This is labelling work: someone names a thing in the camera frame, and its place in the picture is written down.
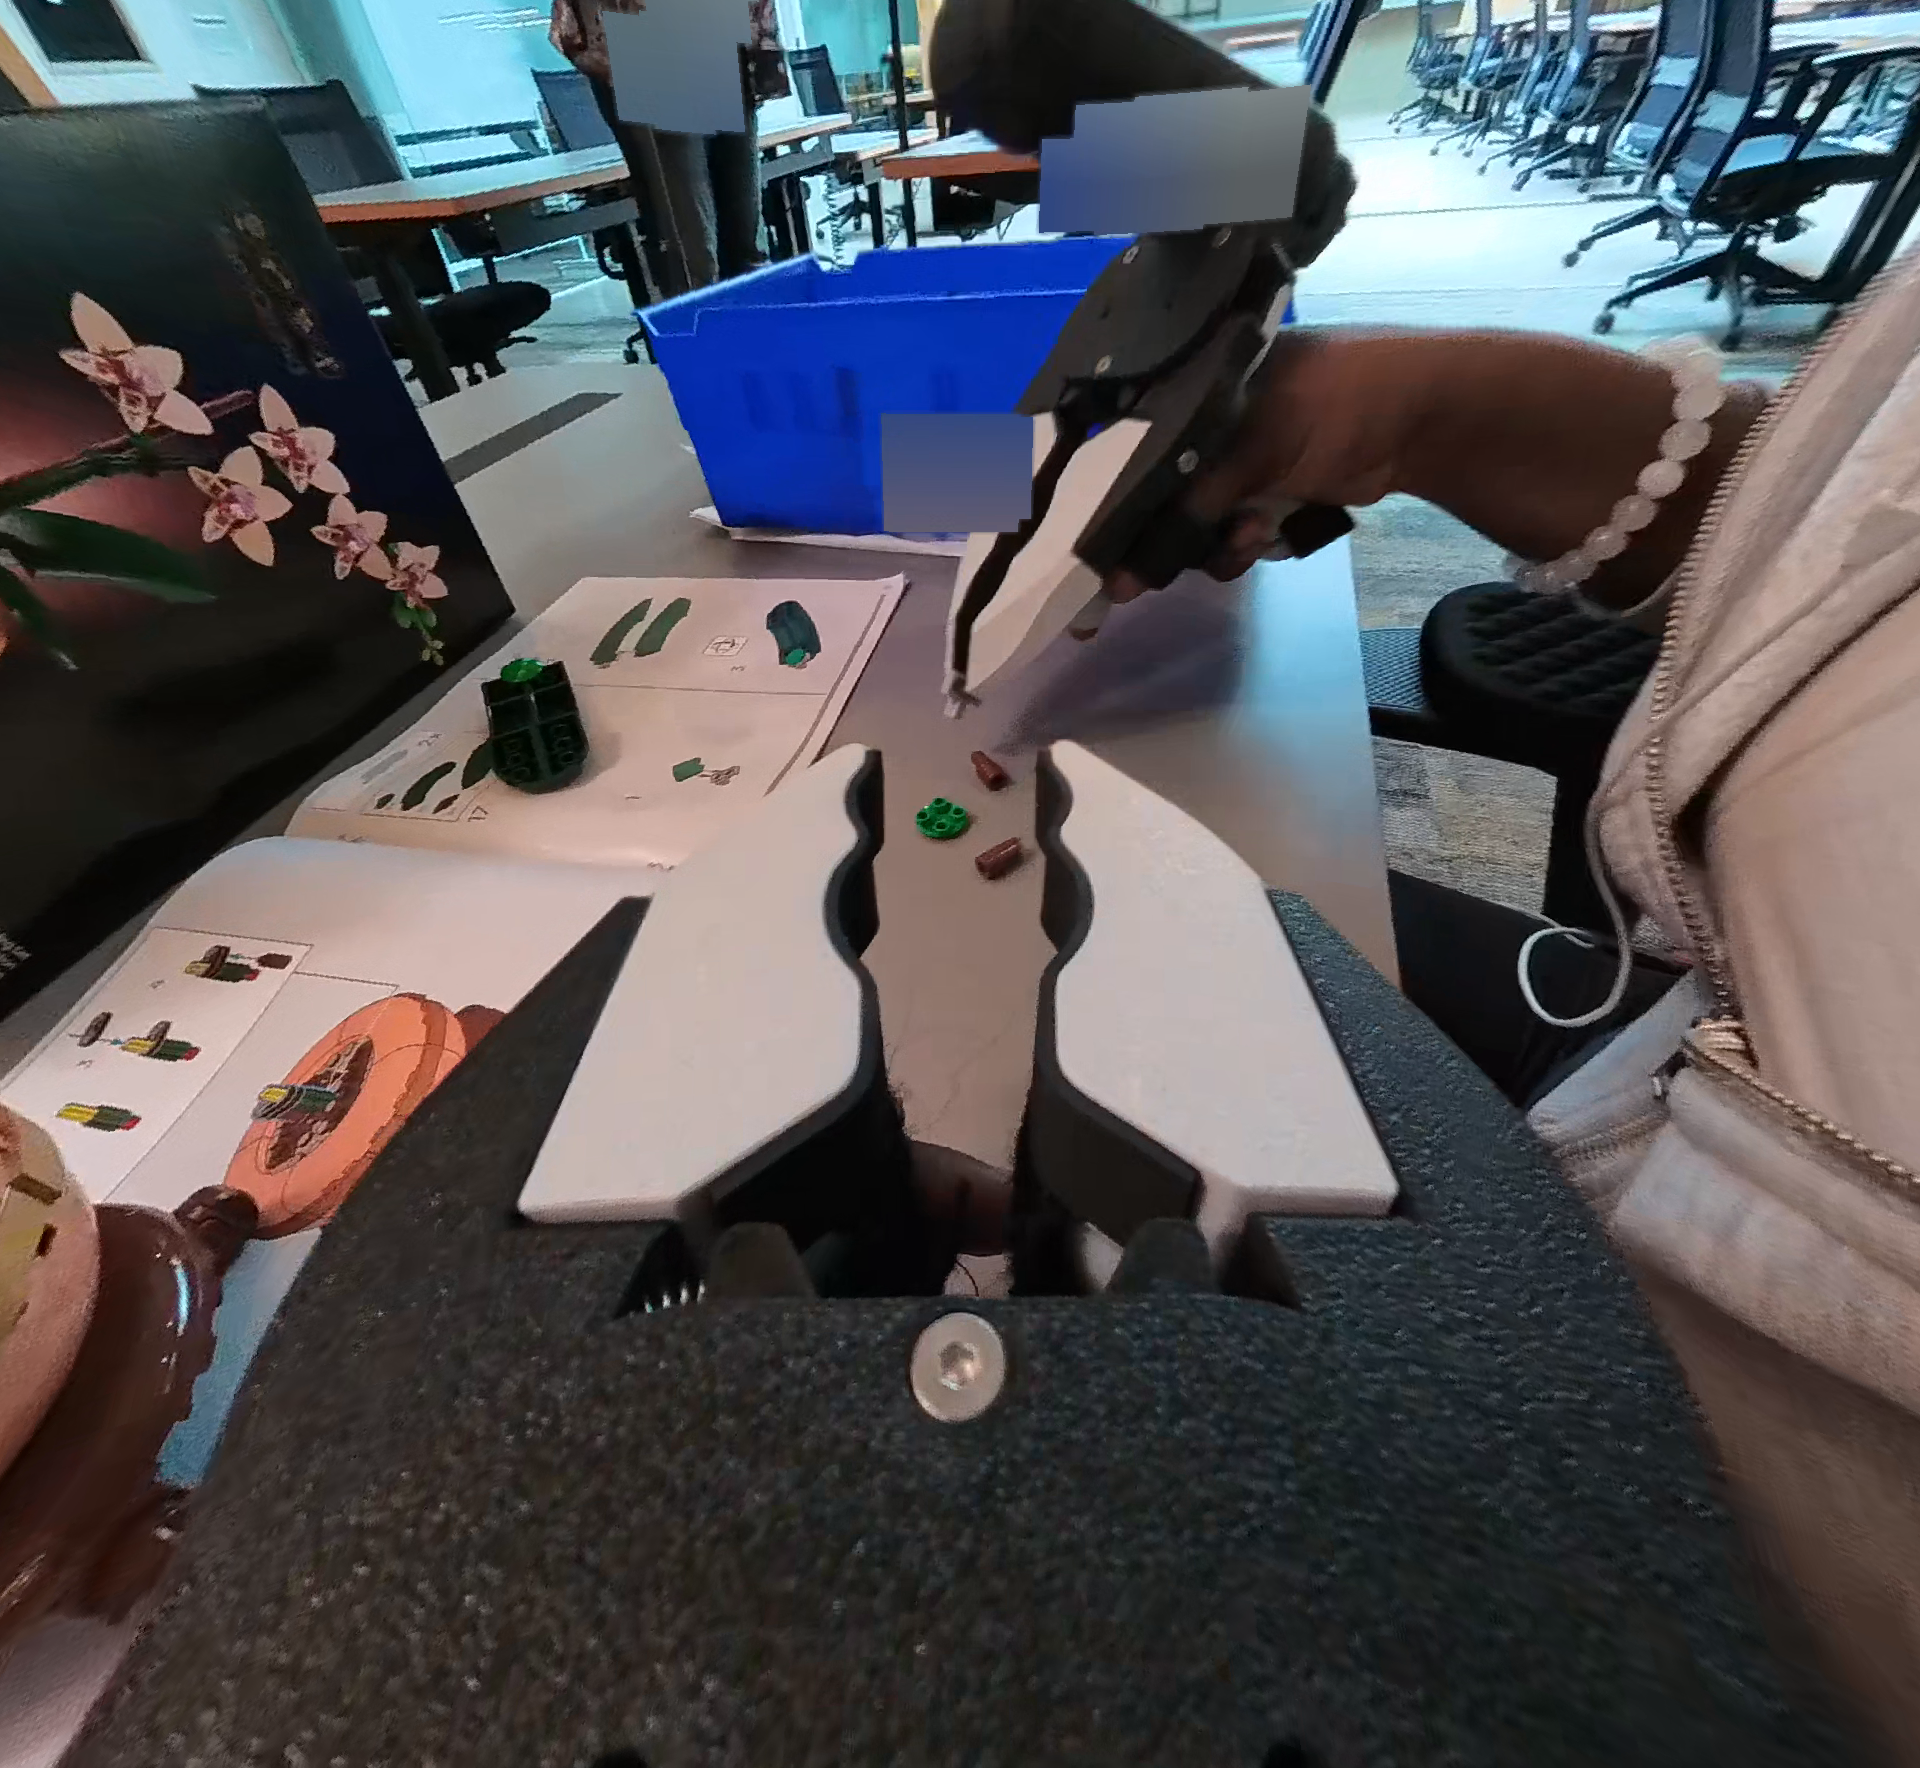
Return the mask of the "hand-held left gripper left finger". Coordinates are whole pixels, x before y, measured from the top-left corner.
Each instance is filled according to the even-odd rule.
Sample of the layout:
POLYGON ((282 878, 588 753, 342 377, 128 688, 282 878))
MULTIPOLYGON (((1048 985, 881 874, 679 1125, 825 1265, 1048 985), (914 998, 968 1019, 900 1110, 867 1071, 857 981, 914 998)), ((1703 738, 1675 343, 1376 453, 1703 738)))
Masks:
POLYGON ((529 1170, 543 1226, 851 1228, 904 1190, 884 1067, 883 752, 835 747, 675 868, 529 1170))

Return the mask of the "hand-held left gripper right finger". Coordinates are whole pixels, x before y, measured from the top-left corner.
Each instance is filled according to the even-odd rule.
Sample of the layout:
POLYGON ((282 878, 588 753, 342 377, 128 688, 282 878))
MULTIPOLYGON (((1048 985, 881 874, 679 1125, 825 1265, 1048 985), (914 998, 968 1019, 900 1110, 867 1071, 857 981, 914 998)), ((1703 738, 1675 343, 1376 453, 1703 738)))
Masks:
POLYGON ((1032 1175, 1072 1221, 1382 1220, 1401 1183, 1236 850, 1090 747, 1035 776, 1032 1175))

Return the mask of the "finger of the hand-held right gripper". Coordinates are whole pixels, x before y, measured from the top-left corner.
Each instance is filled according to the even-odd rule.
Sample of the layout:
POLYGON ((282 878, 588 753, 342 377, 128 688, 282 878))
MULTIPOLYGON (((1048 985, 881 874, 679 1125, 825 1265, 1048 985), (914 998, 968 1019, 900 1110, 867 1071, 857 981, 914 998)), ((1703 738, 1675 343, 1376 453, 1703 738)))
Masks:
POLYGON ((1090 435, 1058 418, 1032 418, 1025 516, 1006 532, 973 532, 959 561, 944 623, 948 720, 1105 604, 1105 573, 1081 544, 1148 435, 1144 418, 1120 418, 1090 435))

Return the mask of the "person's right forearm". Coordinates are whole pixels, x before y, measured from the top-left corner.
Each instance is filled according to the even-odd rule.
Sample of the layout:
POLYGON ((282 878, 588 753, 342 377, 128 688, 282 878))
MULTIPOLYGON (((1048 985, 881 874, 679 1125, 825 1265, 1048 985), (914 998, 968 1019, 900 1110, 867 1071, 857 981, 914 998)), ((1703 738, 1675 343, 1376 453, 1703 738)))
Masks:
POLYGON ((1682 483, 1659 501, 1645 530, 1584 583, 1584 594, 1616 614, 1661 607, 1663 588, 1693 551, 1722 480, 1754 428, 1770 412, 1779 388, 1736 381, 1711 423, 1706 448, 1689 460, 1682 483))

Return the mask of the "grey desk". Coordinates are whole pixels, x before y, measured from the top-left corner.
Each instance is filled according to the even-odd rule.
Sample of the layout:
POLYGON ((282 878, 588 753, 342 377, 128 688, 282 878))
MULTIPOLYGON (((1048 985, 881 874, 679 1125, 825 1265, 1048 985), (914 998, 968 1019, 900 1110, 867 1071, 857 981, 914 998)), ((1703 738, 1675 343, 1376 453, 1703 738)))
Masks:
MULTIPOLYGON (((863 542, 727 538, 695 509, 707 476, 655 370, 561 363, 510 371, 425 408, 425 422, 514 601, 519 627, 590 578, 860 580, 906 588, 825 747, 879 747, 884 841, 876 857, 879 990, 886 1076, 917 1139, 1004 1170, 1035 1057, 1037 985, 1047 950, 1041 874, 1027 861, 982 883, 965 855, 1020 835, 1032 844, 1035 753, 1079 742, 1205 823, 1271 888, 1303 892, 1360 953, 1398 980, 1390 928, 1374 742, 1363 684, 1346 542, 1244 580, 1176 581, 1117 609, 1090 643, 1056 638, 1004 675, 965 720, 938 702, 955 560, 863 542), (984 747, 1015 783, 982 792, 968 749, 984 747), (965 798, 984 831, 944 844, 913 825, 931 796, 965 798)), ((348 980, 379 991, 375 969, 325 967, 318 988, 219 1073, 114 1183, 113 1199, 168 1208, 190 1182, 217 1180, 215 1116, 239 1103, 268 1047, 307 1045, 291 1027, 348 1011, 348 980)), ((161 1460, 167 1482, 198 1482, 247 1371, 311 1253, 339 1243, 327 1223, 252 1239, 227 1276, 209 1371, 185 1433, 161 1460)), ((128 1655, 141 1618, 60 1615, 4 1661, 4 1763, 59 1763, 128 1655)))

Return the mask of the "wooden top office desk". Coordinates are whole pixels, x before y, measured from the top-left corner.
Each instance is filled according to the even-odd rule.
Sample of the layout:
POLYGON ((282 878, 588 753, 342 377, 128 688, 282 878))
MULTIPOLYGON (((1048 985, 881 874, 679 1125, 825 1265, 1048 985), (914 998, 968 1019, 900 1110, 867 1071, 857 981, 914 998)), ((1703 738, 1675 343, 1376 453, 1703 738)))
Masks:
POLYGON ((453 221, 493 223, 509 252, 602 225, 633 223, 636 206, 629 164, 619 148, 522 153, 461 171, 400 177, 312 198, 339 243, 360 252, 396 339, 429 402, 461 388, 438 327, 423 306, 405 257, 453 221))

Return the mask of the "person's right hand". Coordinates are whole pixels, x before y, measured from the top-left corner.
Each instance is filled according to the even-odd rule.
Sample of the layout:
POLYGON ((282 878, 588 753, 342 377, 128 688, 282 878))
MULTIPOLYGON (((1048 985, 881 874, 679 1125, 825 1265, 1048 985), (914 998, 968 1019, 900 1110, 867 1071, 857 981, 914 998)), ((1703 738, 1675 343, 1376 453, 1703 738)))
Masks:
POLYGON ((1526 561, 1583 544, 1635 488, 1672 422, 1672 377, 1637 353, 1509 329, 1285 329, 1239 432, 1193 489, 1229 523, 1231 581, 1289 506, 1406 496, 1526 561))

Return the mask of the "blue plastic bin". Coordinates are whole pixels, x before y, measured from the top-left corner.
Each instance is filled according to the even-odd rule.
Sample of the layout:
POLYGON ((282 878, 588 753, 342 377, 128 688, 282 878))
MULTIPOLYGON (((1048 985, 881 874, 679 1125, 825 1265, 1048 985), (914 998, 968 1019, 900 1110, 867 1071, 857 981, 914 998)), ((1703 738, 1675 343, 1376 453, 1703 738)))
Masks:
POLYGON ((1106 578, 1236 435, 1297 279, 1277 225, 1236 223, 793 257, 643 319, 738 530, 1006 532, 1035 418, 1148 419, 1079 544, 1106 578))

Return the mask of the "open instruction booklet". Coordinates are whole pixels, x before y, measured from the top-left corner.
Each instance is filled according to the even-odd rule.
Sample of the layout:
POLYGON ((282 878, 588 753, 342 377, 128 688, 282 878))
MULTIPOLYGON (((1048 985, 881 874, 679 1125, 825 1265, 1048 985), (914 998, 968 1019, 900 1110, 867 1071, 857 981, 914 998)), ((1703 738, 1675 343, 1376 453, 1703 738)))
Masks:
POLYGON ((876 580, 588 578, 385 747, 294 810, 302 839, 665 869, 829 746, 906 594, 876 580), (487 690, 557 664, 576 777, 532 792, 488 749, 487 690))

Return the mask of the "black computer monitor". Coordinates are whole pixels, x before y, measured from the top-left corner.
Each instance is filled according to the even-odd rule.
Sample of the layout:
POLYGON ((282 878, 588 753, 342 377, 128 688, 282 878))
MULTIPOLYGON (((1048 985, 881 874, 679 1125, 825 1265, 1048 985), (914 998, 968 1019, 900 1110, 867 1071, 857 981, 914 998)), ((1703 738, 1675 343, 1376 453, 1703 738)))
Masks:
POLYGON ((1330 99, 1360 23, 1378 8, 1381 0, 1320 0, 1309 12, 1299 59, 1310 99, 1317 105, 1330 99))

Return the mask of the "dark green brick assembly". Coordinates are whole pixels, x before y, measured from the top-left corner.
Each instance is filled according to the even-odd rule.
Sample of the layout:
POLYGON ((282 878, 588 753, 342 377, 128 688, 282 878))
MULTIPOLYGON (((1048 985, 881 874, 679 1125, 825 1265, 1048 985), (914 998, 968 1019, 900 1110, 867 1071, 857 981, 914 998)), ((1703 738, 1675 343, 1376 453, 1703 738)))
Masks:
POLYGON ((522 796, 576 786, 588 767, 590 738, 564 662, 516 655, 482 682, 487 738, 473 767, 522 796))

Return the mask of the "instruction booklet with pot picture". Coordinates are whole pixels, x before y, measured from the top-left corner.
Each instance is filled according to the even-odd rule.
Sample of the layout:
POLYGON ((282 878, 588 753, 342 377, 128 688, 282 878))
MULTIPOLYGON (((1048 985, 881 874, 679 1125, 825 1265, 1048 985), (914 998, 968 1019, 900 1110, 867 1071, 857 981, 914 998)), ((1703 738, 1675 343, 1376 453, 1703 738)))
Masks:
POLYGON ((655 868, 265 838, 178 892, 9 1071, 97 1202, 221 1183, 325 1226, 426 1097, 655 868))

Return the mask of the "black mesh office chair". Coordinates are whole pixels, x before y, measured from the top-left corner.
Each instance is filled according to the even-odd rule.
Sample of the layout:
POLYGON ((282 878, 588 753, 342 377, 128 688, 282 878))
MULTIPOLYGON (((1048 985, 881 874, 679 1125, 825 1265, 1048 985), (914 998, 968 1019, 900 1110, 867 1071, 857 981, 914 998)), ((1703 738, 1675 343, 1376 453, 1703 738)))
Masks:
POLYGON ((1358 645, 1376 736, 1552 777, 1544 915, 1607 928, 1589 808, 1661 639, 1565 594, 1487 580, 1444 594, 1419 627, 1365 627, 1358 645))

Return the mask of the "person's pale zip jacket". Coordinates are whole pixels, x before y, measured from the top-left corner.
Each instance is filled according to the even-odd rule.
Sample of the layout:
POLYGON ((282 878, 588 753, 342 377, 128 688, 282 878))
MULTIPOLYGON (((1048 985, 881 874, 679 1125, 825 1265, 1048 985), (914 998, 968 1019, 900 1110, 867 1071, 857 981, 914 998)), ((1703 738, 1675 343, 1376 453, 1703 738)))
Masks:
POLYGON ((1868 1755, 1918 1715, 1918 271, 1746 437, 1591 848, 1680 985, 1530 1107, 1868 1755))

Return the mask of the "black swivel office chair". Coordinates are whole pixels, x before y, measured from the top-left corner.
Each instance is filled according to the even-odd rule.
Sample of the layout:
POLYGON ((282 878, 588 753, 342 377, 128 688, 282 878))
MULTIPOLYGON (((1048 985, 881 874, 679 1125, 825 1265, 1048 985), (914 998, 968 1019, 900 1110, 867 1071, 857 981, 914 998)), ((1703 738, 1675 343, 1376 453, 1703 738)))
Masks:
MULTIPOLYGON (((420 388, 429 402, 436 399, 438 394, 425 380, 412 339, 385 306, 376 281, 360 277, 354 281, 354 292, 369 304, 391 356, 405 367, 405 380, 420 388)), ((478 386, 506 374, 502 349, 529 346, 535 339, 531 327, 549 315, 552 306, 555 292, 549 286, 512 279, 429 296, 423 301, 423 315, 438 337, 454 375, 453 383, 459 386, 464 380, 469 386, 478 386)))

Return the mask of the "black orchid picture box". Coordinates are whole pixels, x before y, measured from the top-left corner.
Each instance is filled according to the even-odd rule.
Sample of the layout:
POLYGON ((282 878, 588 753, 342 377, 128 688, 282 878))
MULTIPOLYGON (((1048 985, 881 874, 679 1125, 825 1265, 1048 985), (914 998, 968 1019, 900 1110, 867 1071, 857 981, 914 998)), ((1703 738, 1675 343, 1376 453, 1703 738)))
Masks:
POLYGON ((2 999, 514 601, 271 117, 2 119, 2 999))

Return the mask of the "row of black office chairs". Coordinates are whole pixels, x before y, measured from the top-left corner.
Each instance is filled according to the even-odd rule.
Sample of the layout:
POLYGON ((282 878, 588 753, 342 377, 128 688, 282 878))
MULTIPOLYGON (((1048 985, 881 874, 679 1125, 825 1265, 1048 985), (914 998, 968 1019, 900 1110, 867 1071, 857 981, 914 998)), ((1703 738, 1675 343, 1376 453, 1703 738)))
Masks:
POLYGON ((1777 0, 1661 0, 1609 144, 1643 203, 1565 264, 1638 225, 1677 253, 1598 307, 1596 336, 1682 288, 1725 306, 1726 353, 1752 311, 1817 315, 1829 332, 1917 221, 1917 33, 1822 37, 1805 17, 1780 33, 1777 0))

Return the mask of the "brown brick saucer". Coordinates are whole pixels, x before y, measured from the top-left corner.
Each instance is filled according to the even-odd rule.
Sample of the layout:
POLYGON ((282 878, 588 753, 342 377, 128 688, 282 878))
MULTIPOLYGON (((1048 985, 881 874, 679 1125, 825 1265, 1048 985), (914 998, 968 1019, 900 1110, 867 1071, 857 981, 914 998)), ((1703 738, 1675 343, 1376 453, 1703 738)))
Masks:
POLYGON ((240 1188, 98 1208, 101 1286, 77 1362, 2 1486, 2 1652, 52 1620, 121 1624, 163 1582, 186 1490, 161 1476, 215 1358, 225 1278, 262 1228, 240 1188))

